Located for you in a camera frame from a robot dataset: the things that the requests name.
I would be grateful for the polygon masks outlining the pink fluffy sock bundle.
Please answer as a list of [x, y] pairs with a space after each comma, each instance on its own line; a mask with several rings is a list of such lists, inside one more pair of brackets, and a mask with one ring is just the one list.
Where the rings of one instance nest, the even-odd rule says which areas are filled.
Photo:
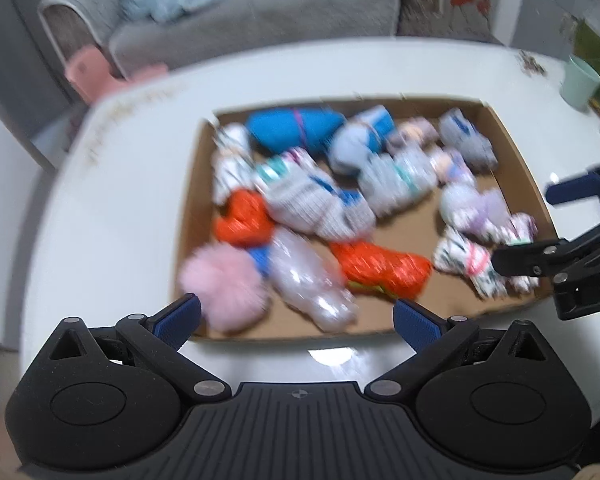
[[268, 285], [245, 249], [226, 243], [199, 247], [182, 263], [178, 284], [195, 294], [210, 330], [248, 330], [268, 314]]

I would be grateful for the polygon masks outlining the white lilac sock bundle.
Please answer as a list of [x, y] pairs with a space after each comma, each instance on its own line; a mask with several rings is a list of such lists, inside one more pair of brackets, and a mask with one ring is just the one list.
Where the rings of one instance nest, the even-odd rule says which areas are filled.
[[[442, 190], [439, 214], [445, 227], [452, 226], [473, 242], [490, 250], [498, 245], [532, 243], [538, 229], [533, 217], [512, 214], [497, 188], [484, 192], [473, 186], [450, 183]], [[527, 295], [539, 286], [537, 278], [505, 278], [507, 295]]]

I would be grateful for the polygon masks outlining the clear plastic bag bundle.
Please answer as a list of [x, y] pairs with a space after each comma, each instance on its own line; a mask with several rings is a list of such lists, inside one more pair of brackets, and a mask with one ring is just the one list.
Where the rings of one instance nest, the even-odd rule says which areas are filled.
[[358, 305], [339, 266], [299, 234], [277, 228], [268, 248], [268, 278], [283, 302], [324, 333], [341, 333], [358, 320]]

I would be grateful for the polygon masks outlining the orange plastic bag bundle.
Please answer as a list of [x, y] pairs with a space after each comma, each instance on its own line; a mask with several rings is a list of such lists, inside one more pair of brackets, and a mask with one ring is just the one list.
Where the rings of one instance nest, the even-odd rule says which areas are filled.
[[213, 225], [215, 239], [241, 248], [268, 244], [275, 230], [275, 222], [268, 215], [266, 203], [257, 191], [239, 190], [230, 194]]

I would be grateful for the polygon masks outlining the grey blue sock roll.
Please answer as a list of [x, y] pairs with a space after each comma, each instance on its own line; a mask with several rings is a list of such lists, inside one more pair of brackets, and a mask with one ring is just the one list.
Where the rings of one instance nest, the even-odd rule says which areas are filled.
[[457, 150], [471, 169], [492, 171], [498, 168], [498, 159], [490, 140], [459, 108], [452, 108], [439, 118], [438, 131], [442, 144]]

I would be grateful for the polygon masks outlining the grey mint sock roll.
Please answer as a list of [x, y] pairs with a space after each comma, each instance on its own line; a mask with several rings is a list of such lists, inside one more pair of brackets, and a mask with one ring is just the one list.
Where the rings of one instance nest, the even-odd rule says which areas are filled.
[[429, 157], [417, 145], [394, 156], [373, 154], [358, 174], [358, 188], [377, 218], [415, 205], [437, 185]]

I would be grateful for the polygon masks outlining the pink lilac sock roll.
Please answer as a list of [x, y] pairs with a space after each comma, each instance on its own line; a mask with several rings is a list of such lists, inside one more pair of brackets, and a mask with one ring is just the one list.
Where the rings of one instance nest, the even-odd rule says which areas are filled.
[[417, 145], [419, 148], [437, 142], [439, 133], [431, 122], [423, 117], [413, 117], [396, 125], [386, 137], [386, 150], [395, 155], [404, 148]]

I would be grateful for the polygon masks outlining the white sock roll beige band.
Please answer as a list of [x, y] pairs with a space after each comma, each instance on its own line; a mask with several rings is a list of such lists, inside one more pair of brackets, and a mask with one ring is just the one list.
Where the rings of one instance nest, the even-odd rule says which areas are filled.
[[254, 161], [247, 128], [232, 122], [217, 128], [212, 155], [212, 200], [224, 206], [233, 192], [253, 189]]

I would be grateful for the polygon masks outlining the grey striped sock roll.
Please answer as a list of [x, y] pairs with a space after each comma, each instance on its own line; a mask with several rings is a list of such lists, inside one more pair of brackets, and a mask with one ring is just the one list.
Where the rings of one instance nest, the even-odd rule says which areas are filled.
[[367, 240], [376, 216], [364, 196], [294, 168], [262, 194], [270, 217], [286, 228], [326, 242]]

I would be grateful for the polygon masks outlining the white and blue sock roll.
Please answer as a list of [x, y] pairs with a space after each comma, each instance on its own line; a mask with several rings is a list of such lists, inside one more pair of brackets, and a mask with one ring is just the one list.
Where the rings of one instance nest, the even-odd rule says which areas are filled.
[[388, 110], [377, 105], [349, 118], [330, 140], [329, 168], [338, 176], [356, 176], [366, 162], [382, 151], [385, 138], [394, 130]]

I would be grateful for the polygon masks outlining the white teal sock roll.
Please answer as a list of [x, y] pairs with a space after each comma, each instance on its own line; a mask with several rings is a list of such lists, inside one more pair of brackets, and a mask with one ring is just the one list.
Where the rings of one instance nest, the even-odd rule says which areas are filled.
[[290, 148], [282, 154], [272, 156], [254, 166], [252, 182], [254, 188], [263, 194], [272, 182], [286, 177], [294, 168], [305, 172], [318, 169], [317, 163], [304, 148]]

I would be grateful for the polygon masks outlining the blue sock roll pink band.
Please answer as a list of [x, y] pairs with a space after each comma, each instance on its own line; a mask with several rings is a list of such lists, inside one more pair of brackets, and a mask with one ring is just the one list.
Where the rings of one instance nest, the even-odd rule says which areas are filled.
[[245, 126], [269, 153], [303, 148], [310, 155], [321, 156], [345, 122], [343, 114], [330, 108], [279, 107], [250, 114]]

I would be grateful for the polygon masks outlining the white grey sock bundle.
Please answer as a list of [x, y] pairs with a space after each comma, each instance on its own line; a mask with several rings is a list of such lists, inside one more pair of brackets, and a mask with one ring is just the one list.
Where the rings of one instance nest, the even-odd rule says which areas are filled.
[[434, 146], [427, 152], [429, 162], [441, 184], [459, 183], [477, 186], [477, 180], [463, 156], [455, 148]]

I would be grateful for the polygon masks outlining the mint green cup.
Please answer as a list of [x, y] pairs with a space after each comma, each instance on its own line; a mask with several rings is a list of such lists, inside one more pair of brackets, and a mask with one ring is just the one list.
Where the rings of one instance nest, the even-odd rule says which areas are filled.
[[585, 110], [598, 88], [600, 74], [582, 58], [571, 55], [559, 91], [562, 99], [575, 110]]

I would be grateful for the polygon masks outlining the pile of seed shells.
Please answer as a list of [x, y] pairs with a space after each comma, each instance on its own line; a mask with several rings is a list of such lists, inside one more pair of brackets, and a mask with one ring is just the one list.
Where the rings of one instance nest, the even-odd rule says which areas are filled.
[[530, 53], [519, 50], [517, 52], [517, 58], [520, 63], [521, 71], [527, 76], [547, 76], [545, 67]]

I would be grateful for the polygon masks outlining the brown cardboard tray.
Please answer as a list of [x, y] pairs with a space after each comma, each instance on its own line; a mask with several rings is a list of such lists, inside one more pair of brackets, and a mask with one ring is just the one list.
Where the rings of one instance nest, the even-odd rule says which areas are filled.
[[491, 254], [554, 234], [489, 105], [224, 110], [193, 149], [173, 290], [199, 297], [208, 339], [387, 333], [402, 298], [468, 318], [545, 299], [547, 280], [498, 278]]

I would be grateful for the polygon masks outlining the grey sideboard cabinet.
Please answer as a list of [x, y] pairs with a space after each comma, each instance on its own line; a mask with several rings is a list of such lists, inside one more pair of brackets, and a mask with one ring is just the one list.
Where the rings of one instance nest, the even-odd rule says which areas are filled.
[[581, 23], [600, 36], [600, 0], [521, 0], [510, 44], [565, 60], [573, 52]]

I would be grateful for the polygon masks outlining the grey cabinet with girl sticker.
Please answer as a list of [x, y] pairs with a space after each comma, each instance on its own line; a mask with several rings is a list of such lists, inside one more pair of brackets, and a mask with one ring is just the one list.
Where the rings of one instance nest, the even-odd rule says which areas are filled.
[[497, 44], [492, 28], [500, 0], [401, 0], [400, 36]]

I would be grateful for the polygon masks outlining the pink plastic child stool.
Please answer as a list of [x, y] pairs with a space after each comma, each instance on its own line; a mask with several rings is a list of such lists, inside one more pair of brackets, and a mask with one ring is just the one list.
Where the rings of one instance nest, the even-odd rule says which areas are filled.
[[114, 76], [114, 69], [102, 51], [95, 46], [86, 46], [69, 58], [65, 77], [83, 102], [92, 105], [105, 96], [163, 76], [168, 71], [166, 64], [159, 63], [137, 70], [130, 78]]

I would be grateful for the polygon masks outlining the grey quilted sofa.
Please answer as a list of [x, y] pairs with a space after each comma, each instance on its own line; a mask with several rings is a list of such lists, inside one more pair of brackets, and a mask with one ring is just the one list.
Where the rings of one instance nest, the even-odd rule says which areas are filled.
[[171, 70], [222, 55], [293, 42], [393, 36], [400, 0], [220, 0], [159, 24], [127, 20], [119, 0], [43, 0], [43, 28], [60, 60], [92, 44], [123, 76]]

